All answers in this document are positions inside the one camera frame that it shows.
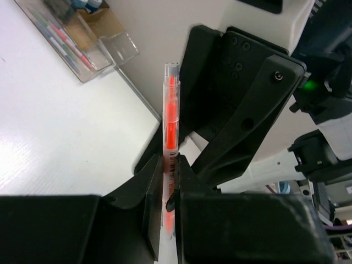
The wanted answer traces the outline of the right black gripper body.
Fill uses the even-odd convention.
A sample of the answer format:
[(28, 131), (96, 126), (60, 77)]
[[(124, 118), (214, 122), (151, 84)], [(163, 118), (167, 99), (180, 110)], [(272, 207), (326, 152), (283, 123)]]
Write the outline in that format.
[(286, 49), (232, 26), (224, 33), (193, 26), (181, 63), (181, 135), (196, 132), (210, 141), (273, 54), (295, 59)]

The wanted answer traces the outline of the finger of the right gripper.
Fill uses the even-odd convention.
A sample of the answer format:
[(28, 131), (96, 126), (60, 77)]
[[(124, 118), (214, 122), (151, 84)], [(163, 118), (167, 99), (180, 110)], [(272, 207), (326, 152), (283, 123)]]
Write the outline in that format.
[(265, 58), (239, 105), (191, 166), (193, 172), (212, 188), (242, 176), (304, 74), (305, 64), (298, 60)]

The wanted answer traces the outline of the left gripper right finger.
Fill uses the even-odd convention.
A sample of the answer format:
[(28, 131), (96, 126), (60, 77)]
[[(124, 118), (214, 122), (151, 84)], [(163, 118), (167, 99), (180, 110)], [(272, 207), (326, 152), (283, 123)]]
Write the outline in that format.
[(327, 233), (302, 196), (218, 193), (184, 155), (175, 179), (179, 263), (335, 263)]

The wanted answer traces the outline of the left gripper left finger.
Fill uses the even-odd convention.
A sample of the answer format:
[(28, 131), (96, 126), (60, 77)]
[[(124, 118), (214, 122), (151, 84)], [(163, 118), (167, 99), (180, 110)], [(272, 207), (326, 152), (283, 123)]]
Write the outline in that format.
[(154, 263), (162, 158), (105, 196), (1, 197), (1, 263)]

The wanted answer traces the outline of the orange highlighter pen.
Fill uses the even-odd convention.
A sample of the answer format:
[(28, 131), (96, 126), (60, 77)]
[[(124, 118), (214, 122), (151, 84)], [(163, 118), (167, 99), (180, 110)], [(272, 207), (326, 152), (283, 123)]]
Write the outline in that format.
[(176, 62), (167, 62), (164, 65), (162, 111), (162, 226), (167, 241), (172, 240), (175, 234), (175, 213), (171, 206), (171, 197), (175, 189), (175, 166), (179, 153), (179, 116), (180, 65)]

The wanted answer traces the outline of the blue white tape roll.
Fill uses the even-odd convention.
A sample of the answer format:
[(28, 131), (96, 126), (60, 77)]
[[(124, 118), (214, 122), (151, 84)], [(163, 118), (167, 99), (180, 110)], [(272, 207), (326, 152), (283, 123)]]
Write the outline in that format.
[(102, 3), (103, 0), (88, 0), (85, 8), (89, 13), (94, 13), (99, 10)]

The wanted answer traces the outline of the green clear pen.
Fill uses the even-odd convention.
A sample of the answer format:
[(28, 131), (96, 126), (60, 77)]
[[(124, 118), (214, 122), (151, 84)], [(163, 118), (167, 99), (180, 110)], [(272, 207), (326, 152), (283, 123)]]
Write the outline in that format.
[(72, 69), (80, 74), (81, 70), (78, 66), (78, 59), (84, 62), (83, 54), (69, 41), (59, 28), (57, 28), (52, 22), (46, 20), (41, 13), (38, 13), (31, 8), (27, 8), (27, 10), (35, 18), (38, 29), (41, 30), (50, 43), (54, 45)]

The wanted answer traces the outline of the pink highlighter pen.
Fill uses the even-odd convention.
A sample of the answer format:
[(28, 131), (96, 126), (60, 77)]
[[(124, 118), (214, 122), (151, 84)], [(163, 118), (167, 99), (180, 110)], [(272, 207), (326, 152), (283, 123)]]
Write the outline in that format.
[(74, 42), (64, 33), (62, 29), (57, 28), (54, 24), (49, 23), (49, 26), (55, 31), (55, 33), (67, 44), (67, 46), (76, 54), (77, 57), (89, 68), (92, 69), (93, 66), (86, 56), (77, 48)]

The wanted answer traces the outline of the blue clear pen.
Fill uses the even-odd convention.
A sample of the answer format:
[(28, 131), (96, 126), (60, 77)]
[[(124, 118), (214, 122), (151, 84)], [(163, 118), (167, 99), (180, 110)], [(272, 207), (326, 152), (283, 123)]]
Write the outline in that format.
[(63, 49), (62, 45), (60, 45), (55, 39), (54, 37), (47, 31), (47, 29), (45, 29), (41, 23), (38, 20), (35, 20), (35, 25), (37, 26), (38, 30), (45, 36), (48, 38), (49, 42), (54, 45), (54, 47), (56, 48), (56, 50), (60, 53), (60, 55), (62, 55), (65, 60), (69, 63), (69, 65), (74, 69), (74, 71), (78, 74), (80, 74), (80, 69), (78, 68), (78, 66), (75, 64), (75, 62), (71, 59), (71, 57), (69, 56), (69, 54), (67, 54), (67, 52)]

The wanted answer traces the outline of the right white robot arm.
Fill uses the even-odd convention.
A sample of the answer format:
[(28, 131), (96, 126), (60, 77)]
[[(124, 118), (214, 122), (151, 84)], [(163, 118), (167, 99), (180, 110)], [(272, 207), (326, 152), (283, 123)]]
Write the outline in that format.
[(351, 173), (351, 1), (110, 1), (140, 56), (127, 72), (158, 112), (180, 62), (191, 172), (242, 193)]

